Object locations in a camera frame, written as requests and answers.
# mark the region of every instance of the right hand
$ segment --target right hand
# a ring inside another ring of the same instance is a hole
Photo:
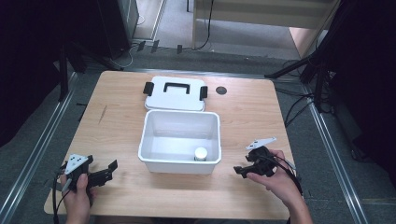
[[[61,184],[64,186],[66,175],[61,175]],[[88,177],[82,174],[78,178],[77,191],[70,190],[67,195],[63,192],[64,206],[66,207],[67,221],[66,223],[88,223],[90,220],[90,199],[87,195]],[[94,198],[96,196],[95,189],[90,189],[90,193]]]
[[[289,166],[283,161],[285,160],[285,155],[283,154],[283,151],[272,149],[269,149],[269,151],[275,156],[275,159],[282,166],[284,166],[285,168],[289,168]],[[276,197],[282,200],[283,204],[285,204],[286,206],[289,206],[296,200],[302,199],[300,191],[297,189],[294,182],[291,180],[289,175],[280,167],[276,168],[275,174],[271,177],[248,173],[247,178],[253,180],[256,183],[264,185],[267,190],[272,191]]]

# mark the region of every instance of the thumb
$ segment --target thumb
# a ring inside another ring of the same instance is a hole
[[[254,173],[248,173],[247,178],[249,178],[250,180],[253,180],[256,183],[262,184],[267,188],[269,187],[269,185],[271,185],[271,181],[269,180],[269,177],[267,177],[267,176],[257,175]]]
[[[87,174],[82,174],[79,176],[77,181],[77,193],[85,193],[88,185],[88,176]]]

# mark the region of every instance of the small white cup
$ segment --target small white cup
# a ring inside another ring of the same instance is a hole
[[[198,147],[195,149],[195,161],[206,161],[207,150],[204,147]]]

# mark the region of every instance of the black stand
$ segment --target black stand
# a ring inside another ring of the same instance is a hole
[[[113,64],[105,61],[99,55],[96,55],[89,50],[85,49],[83,46],[77,43],[68,43],[61,46],[60,50],[60,57],[59,57],[59,70],[61,73],[61,94],[59,96],[59,102],[64,100],[64,97],[69,92],[69,84],[67,78],[67,59],[73,66],[76,72],[84,73],[87,65],[84,63],[84,60],[79,55],[80,53],[89,56],[90,58],[94,59],[98,63],[105,66],[110,71],[121,71],[122,68],[115,68]]]
[[[264,76],[268,78],[282,77],[283,75],[286,75],[287,73],[306,65],[304,71],[301,73],[300,80],[304,84],[307,84],[314,78],[315,75],[318,75],[316,89],[314,93],[314,104],[318,112],[322,112],[320,102],[323,81],[327,71],[329,70],[328,66],[330,59],[332,58],[332,48],[333,46],[336,46],[336,41],[338,41],[338,39],[336,39],[336,35],[340,30],[343,21],[356,5],[356,2],[357,1],[341,1],[340,7],[337,9],[333,18],[329,32],[326,34],[326,36],[323,38],[323,41],[312,54],[278,72]]]

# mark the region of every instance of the black latch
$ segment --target black latch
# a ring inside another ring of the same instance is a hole
[[[207,98],[207,86],[202,86],[199,93],[199,100],[203,101],[204,98]]]
[[[143,90],[143,93],[147,94],[148,96],[151,96],[153,90],[154,90],[154,83],[146,82],[145,89]]]

